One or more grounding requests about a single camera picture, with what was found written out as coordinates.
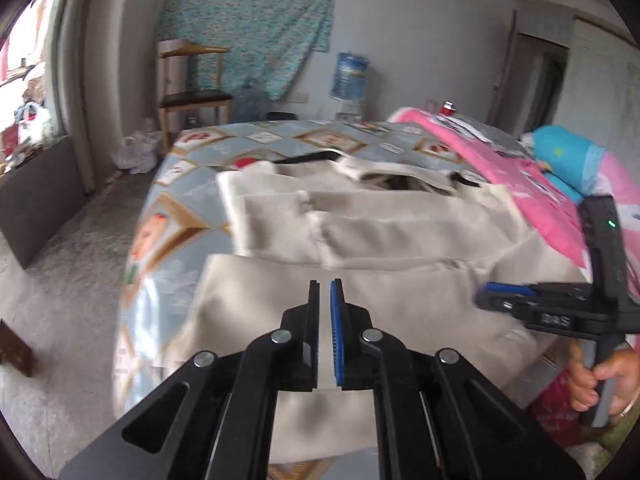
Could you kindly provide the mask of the person's right hand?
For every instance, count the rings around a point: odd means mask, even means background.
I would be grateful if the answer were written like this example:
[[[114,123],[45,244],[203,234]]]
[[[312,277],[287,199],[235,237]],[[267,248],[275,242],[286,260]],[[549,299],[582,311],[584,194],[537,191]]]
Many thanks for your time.
[[[570,342],[570,362],[567,365],[570,406],[578,413],[597,405],[599,382],[616,380],[616,390],[611,401],[610,415],[627,414],[639,399],[639,355],[632,349],[616,350],[606,361],[592,370],[585,367],[582,345],[578,340]]]

